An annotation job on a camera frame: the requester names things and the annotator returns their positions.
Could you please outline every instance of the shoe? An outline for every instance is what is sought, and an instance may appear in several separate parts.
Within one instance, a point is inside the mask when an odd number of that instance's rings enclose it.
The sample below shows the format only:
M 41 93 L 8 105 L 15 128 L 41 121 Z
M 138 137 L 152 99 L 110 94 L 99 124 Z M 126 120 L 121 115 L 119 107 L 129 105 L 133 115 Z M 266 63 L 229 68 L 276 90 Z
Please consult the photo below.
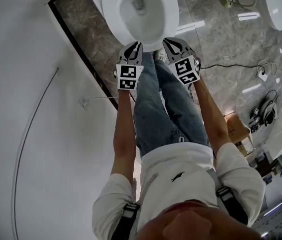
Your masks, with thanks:
M 165 62 L 166 58 L 167 58 L 167 55 L 166 55 L 166 52 L 163 48 L 155 51 L 154 61 Z

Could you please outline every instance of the power outlet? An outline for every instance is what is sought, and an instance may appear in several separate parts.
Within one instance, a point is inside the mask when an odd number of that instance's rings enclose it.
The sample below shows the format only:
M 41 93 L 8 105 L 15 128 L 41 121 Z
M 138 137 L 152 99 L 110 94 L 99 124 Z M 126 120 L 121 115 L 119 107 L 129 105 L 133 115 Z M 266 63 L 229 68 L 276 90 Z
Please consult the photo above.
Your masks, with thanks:
M 227 3 L 226 3 L 227 8 L 232 7 L 233 3 L 235 2 L 235 0 L 226 0 L 226 1 L 227 1 Z
M 268 76 L 267 74 L 265 74 L 265 72 L 262 71 L 262 70 L 257 73 L 257 76 L 258 76 L 260 79 L 262 79 L 264 82 L 266 82 L 267 78 L 269 77 L 269 76 Z

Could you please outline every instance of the backpack strap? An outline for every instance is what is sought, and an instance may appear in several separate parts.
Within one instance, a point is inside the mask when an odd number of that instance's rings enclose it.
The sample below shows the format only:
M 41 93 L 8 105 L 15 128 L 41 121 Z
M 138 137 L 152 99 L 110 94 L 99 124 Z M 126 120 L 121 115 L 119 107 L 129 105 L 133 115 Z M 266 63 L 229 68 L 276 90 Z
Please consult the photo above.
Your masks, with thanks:
M 227 186 L 221 185 L 213 168 L 207 170 L 207 173 L 215 182 L 217 204 L 219 208 L 237 221 L 247 225 L 249 218 L 241 203 L 234 196 L 232 190 Z
M 123 208 L 123 215 L 117 225 L 112 240 L 128 240 L 140 206 L 136 203 L 128 203 Z

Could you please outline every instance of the jeans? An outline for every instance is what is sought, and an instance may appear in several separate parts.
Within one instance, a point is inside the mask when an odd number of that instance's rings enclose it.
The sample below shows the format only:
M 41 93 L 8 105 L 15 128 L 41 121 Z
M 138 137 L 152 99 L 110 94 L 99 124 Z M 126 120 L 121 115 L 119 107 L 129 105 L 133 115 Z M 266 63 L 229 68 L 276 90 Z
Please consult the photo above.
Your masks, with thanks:
M 203 122 L 186 88 L 162 61 L 154 62 L 150 52 L 143 53 L 142 65 L 134 107 L 136 145 L 141 157 L 180 141 L 207 145 Z

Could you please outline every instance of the white wall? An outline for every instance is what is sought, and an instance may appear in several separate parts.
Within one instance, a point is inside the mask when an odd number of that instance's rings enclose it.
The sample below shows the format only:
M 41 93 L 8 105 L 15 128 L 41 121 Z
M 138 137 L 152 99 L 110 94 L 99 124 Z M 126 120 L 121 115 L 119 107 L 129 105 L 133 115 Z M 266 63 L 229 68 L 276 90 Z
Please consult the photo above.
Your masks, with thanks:
M 91 239 L 92 201 L 112 164 L 115 110 L 56 31 L 49 0 L 0 0 L 0 240 L 13 239 L 12 189 L 22 138 L 56 67 L 21 158 L 20 240 Z
M 266 185 L 265 198 L 268 209 L 272 209 L 282 202 L 282 177 L 280 174 L 275 175 L 272 182 Z

